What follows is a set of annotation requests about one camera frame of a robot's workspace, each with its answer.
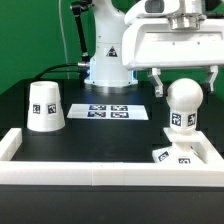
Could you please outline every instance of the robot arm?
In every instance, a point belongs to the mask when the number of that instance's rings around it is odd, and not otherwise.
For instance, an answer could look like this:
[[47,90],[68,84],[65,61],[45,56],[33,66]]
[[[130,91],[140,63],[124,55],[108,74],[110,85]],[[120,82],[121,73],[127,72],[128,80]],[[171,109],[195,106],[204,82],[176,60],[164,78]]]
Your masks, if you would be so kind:
[[224,25],[202,15],[201,0],[142,0],[125,15],[123,65],[150,71],[157,97],[166,96],[162,69],[209,68],[205,92],[214,91],[218,66],[224,65]]

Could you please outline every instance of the upside-down cup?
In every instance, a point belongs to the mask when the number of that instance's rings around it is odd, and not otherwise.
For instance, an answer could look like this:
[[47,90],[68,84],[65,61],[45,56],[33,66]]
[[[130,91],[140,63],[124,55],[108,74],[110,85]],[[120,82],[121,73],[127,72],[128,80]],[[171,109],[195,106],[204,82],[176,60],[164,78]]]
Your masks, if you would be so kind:
[[50,81],[31,83],[27,128],[37,132],[50,132],[64,126],[58,84]]

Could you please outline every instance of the black cable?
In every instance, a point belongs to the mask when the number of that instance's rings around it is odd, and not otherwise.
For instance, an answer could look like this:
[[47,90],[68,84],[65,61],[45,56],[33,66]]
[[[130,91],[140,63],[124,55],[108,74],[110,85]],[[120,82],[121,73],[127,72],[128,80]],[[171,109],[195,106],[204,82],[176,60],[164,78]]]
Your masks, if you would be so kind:
[[223,19],[224,18],[224,14],[220,12],[206,13],[206,16],[208,19]]
[[39,80],[44,74],[49,73],[50,71],[54,70],[54,69],[58,69],[58,68],[66,68],[66,67],[77,67],[78,63],[68,63],[68,64],[62,64],[62,65],[55,65],[52,66],[50,68],[45,69],[43,72],[41,72],[40,74],[36,75],[34,77],[34,79]]

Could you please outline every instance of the black tabletop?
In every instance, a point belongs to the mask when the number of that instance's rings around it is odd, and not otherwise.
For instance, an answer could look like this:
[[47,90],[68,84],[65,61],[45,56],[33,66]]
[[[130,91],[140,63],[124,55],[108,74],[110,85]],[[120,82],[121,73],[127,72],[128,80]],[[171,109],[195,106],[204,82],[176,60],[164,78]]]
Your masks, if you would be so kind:
[[[153,162],[152,150],[167,147],[165,98],[148,82],[137,91],[102,94],[78,80],[58,80],[65,115],[59,131],[26,128],[29,85],[22,80],[0,96],[0,136],[21,127],[23,143],[14,161]],[[149,120],[68,119],[72,104],[144,105]],[[205,96],[198,130],[224,153],[224,102]],[[91,187],[0,185],[4,223],[223,223],[224,189],[197,187]]]

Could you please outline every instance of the green backdrop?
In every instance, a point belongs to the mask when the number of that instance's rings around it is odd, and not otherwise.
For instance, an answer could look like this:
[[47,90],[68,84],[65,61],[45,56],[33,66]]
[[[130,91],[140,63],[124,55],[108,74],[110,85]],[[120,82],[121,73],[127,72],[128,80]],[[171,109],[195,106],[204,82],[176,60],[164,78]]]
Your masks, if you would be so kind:
[[[70,11],[71,0],[62,0],[62,16],[69,62],[81,60],[74,16]],[[21,79],[32,78],[42,70],[65,63],[59,22],[58,0],[0,1],[0,93]],[[126,12],[134,0],[114,0],[118,9]],[[220,5],[216,11],[224,12]],[[82,16],[87,48],[95,51],[94,18],[91,11]],[[215,95],[224,100],[224,70],[220,68],[215,82]],[[59,74],[58,78],[67,78]],[[203,81],[202,69],[166,71],[163,81],[189,77]],[[139,80],[147,80],[145,73],[138,73]]]

